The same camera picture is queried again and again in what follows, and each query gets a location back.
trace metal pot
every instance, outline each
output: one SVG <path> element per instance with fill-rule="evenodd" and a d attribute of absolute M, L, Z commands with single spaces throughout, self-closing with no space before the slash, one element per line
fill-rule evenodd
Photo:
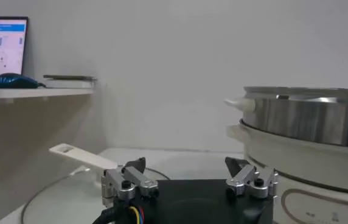
<path fill-rule="evenodd" d="M 348 89 L 245 87 L 244 99 L 228 101 L 243 123 L 268 133 L 348 147 Z"/>

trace white shelf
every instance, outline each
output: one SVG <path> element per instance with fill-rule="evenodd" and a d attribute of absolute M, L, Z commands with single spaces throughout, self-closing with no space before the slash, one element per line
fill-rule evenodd
<path fill-rule="evenodd" d="M 0 99 L 92 94 L 93 89 L 0 89 Z"/>

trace white handle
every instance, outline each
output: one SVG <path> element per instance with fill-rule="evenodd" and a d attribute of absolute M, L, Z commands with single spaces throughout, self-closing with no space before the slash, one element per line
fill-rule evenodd
<path fill-rule="evenodd" d="M 255 100 L 247 98 L 236 98 L 233 100 L 227 99 L 224 101 L 230 107 L 239 109 L 242 112 L 253 112 L 255 111 Z"/>
<path fill-rule="evenodd" d="M 105 159 L 101 156 L 97 156 L 93 153 L 89 153 L 85 150 L 76 148 L 72 145 L 60 144 L 52 147 L 51 149 L 49 149 L 49 151 L 58 156 L 83 163 L 89 168 L 102 170 L 117 168 L 117 163 Z"/>
<path fill-rule="evenodd" d="M 247 145 L 251 140 L 250 134 L 240 125 L 228 126 L 226 132 L 228 137 L 236 139 L 244 145 Z"/>

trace laptop screen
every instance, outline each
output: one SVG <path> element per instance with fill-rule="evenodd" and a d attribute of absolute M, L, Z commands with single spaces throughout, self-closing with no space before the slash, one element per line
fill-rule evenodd
<path fill-rule="evenodd" d="M 0 19 L 0 74 L 23 71 L 26 19 Z"/>

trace computer mouse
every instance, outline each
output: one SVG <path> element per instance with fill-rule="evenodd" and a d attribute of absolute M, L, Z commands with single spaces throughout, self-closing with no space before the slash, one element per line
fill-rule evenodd
<path fill-rule="evenodd" d="M 0 88 L 36 89 L 39 86 L 44 85 L 34 79 L 16 73 L 5 73 L 0 75 Z"/>

